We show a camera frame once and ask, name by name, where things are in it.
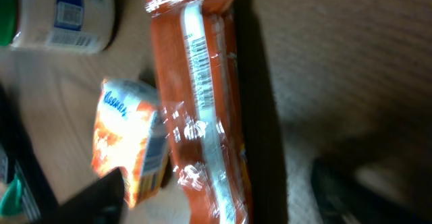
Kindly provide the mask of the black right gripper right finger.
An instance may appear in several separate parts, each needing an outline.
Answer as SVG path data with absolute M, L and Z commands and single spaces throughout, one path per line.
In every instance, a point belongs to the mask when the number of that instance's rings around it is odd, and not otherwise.
M 310 183 L 324 224 L 411 223 L 429 221 L 390 202 L 344 175 L 322 159 L 315 159 Z

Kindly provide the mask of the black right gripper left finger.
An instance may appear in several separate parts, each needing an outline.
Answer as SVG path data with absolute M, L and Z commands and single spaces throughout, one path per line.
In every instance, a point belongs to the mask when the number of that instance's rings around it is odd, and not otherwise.
M 120 224 L 124 210 L 124 181 L 120 168 L 84 189 L 37 224 Z

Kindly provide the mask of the orange juice carton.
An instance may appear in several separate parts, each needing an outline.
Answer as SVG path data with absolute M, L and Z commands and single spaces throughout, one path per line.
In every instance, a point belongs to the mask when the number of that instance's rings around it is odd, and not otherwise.
M 118 168 L 130 208 L 154 196 L 168 162 L 167 131 L 154 87 L 130 79 L 104 79 L 97 104 L 92 168 L 103 177 Z

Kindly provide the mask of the green lidded jar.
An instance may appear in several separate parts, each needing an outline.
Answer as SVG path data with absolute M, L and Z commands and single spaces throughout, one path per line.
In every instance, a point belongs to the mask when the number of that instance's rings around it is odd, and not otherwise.
M 93 54 L 111 41 L 115 0 L 1 0 L 1 46 Z

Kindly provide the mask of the red Top candy bar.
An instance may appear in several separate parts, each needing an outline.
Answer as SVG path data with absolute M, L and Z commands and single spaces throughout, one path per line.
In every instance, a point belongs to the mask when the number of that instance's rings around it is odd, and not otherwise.
M 249 223 L 234 0 L 146 0 L 173 170 L 191 223 Z

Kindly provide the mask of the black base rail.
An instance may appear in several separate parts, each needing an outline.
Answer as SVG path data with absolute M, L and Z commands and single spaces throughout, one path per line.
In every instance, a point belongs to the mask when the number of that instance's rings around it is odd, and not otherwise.
M 33 151 L 22 120 L 1 89 L 1 218 L 24 215 L 30 222 L 59 203 Z

